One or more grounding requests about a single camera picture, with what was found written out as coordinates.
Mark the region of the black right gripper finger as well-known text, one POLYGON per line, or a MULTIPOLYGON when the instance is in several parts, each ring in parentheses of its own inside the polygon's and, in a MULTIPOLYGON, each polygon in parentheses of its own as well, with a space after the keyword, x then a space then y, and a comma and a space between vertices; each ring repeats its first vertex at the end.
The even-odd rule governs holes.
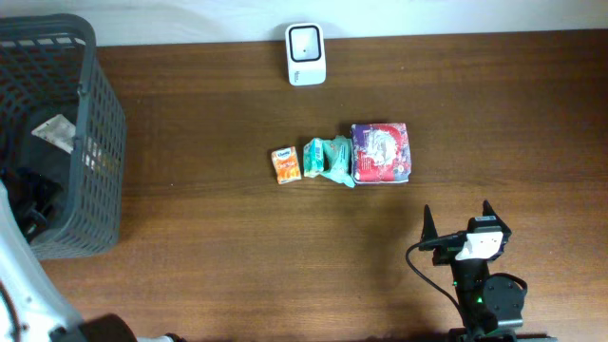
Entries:
POLYGON ((424 207, 424 222, 421 240, 433 240, 438 237, 433 216, 428 204, 424 207))
POLYGON ((494 209, 492 208, 490 202, 485 199, 483 202, 483 216, 484 217, 497 217, 496 212, 494 211, 494 209))

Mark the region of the red purple tissue pack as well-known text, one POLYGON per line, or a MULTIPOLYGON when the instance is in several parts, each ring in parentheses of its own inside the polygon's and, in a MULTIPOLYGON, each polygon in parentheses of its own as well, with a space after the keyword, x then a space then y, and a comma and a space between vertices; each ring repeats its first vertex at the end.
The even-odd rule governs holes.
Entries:
POLYGON ((356 184, 409 181, 412 162, 404 123, 353 124, 351 143, 351 174, 356 184))

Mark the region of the green toilet tissue pack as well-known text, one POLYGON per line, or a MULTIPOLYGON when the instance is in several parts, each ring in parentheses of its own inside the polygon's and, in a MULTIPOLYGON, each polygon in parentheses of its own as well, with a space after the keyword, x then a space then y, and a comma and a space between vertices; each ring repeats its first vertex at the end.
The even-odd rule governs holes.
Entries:
POLYGON ((352 141, 344 136, 336 136, 333 140, 324 140, 322 147, 328 167, 321 175, 353 188, 355 183, 351 175, 352 141))

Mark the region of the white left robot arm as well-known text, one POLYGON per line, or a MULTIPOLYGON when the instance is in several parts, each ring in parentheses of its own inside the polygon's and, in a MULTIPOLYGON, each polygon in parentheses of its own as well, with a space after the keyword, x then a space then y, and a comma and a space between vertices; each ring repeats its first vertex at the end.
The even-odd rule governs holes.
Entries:
POLYGON ((58 292, 30 248, 51 225, 63 188, 25 170, 1 170, 1 339, 145 342, 114 313, 85 320, 58 292))

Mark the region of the small orange tissue pack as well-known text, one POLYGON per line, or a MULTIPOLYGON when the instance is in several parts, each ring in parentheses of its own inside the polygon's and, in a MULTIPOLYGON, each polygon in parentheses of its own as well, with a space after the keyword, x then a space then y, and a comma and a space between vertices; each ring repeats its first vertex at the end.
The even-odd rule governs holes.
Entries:
POLYGON ((271 160, 279 184, 301 180, 301 171, 294 146, 274 151, 271 154, 271 160))

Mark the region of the small green tissue pack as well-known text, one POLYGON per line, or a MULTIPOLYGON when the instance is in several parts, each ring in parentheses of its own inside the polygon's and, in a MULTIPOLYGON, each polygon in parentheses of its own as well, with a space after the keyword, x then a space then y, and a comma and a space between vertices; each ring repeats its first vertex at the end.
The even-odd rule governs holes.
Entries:
POLYGON ((323 141, 313 138, 303 148, 303 168, 306 178, 315 178, 325 170, 323 141))

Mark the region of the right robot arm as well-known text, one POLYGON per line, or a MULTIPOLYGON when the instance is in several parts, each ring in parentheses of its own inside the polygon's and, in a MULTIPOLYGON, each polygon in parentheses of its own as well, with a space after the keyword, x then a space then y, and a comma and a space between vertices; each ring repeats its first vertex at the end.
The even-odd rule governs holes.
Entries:
POLYGON ((523 325, 527 283, 514 275, 489 272, 488 264, 504 253, 512 235, 490 203, 483 202, 480 216, 471 218, 464 231, 440 236, 430 208, 424 208, 420 241, 407 249, 433 253, 432 264, 448 266, 456 295, 430 280, 406 258, 410 269, 427 284, 445 295, 456 308, 463 327, 447 334, 449 341, 553 341, 542 334, 518 335, 523 325))

